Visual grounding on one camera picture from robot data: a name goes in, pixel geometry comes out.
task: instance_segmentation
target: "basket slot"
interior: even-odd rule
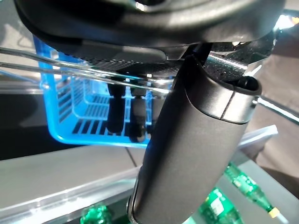
[[[69,94],[67,97],[63,98],[62,100],[60,100],[58,102],[58,106],[61,107],[61,106],[63,106],[64,104],[66,104],[70,100],[71,100],[71,95]]]
[[[99,120],[95,120],[95,121],[93,122],[93,127],[92,127],[92,129],[91,129],[91,131],[90,131],[90,134],[96,134],[96,132],[97,132],[97,130],[98,130],[98,127],[99,127],[99,123],[100,123]]]
[[[62,97],[65,97],[70,92],[71,92],[70,87],[68,87],[67,89],[64,89],[63,91],[59,91],[59,92],[57,92],[57,98],[61,99]]]
[[[71,109],[71,102],[65,104],[59,109],[59,115],[62,115],[66,110]]]
[[[83,127],[83,129],[81,131],[82,134],[86,134],[87,133],[87,131],[89,129],[89,126],[90,126],[90,123],[91,123],[91,120],[87,120],[85,122],[84,127]]]
[[[82,123],[83,123],[83,120],[79,119],[74,127],[74,130],[72,131],[73,134],[77,134],[79,132]]]
[[[63,122],[64,119],[66,119],[69,115],[71,114],[71,109],[67,110],[60,118],[59,118],[59,122]]]
[[[103,121],[100,128],[100,134],[104,135],[106,132],[107,122]]]

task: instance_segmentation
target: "textured black plastic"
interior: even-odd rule
[[[273,28],[285,1],[201,0],[191,4],[173,0],[169,8],[155,13],[132,10],[124,5],[126,1],[114,0],[15,2],[31,24],[50,35],[163,48],[258,39]]]
[[[142,13],[127,0],[15,0],[25,26],[58,51],[103,70],[157,76],[176,75],[180,64],[169,60],[192,44],[266,35],[284,2],[172,0],[162,11]]]
[[[182,82],[185,73],[181,69],[165,100],[132,196],[132,214],[141,224],[183,223],[221,176],[246,128],[196,109]]]

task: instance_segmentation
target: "bottle label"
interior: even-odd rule
[[[211,208],[213,209],[216,216],[219,216],[224,211],[224,207],[222,205],[222,202],[220,201],[220,198],[216,198],[211,203]]]

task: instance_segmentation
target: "gray surface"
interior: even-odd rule
[[[32,34],[22,24],[14,7],[14,1],[0,1],[0,46],[26,50],[35,53]],[[0,60],[4,62],[38,66],[38,63],[21,57],[0,54]],[[4,69],[28,77],[40,77],[39,73],[20,70]]]
[[[142,164],[144,149],[130,148],[133,158],[138,165]],[[253,161],[248,160],[243,153],[237,152],[233,159],[236,164],[240,164],[239,168],[247,173],[254,181],[256,181],[270,202],[276,206],[281,213],[288,219],[290,224],[299,223],[299,200],[285,189],[280,183],[268,175]],[[271,219],[270,216],[259,208],[257,205],[249,202],[228,180],[222,176],[216,184],[234,203],[239,210],[246,224],[279,224],[279,220]],[[197,224],[205,222],[195,215]]]
[[[123,147],[88,146],[0,161],[0,208],[73,188],[134,165]]]

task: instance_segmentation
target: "blue plastic basket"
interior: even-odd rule
[[[84,63],[80,59],[66,56],[34,38],[37,54],[73,63]],[[51,68],[39,63],[41,68]],[[125,125],[130,122],[131,95],[126,87],[124,127],[120,135],[110,134],[106,128],[109,111],[107,84],[96,80],[70,76],[41,74],[47,120],[50,134],[67,144],[99,144],[127,147],[146,147],[149,138],[145,133],[142,143],[131,142],[125,135]],[[146,126],[151,125],[151,92],[146,93]]]

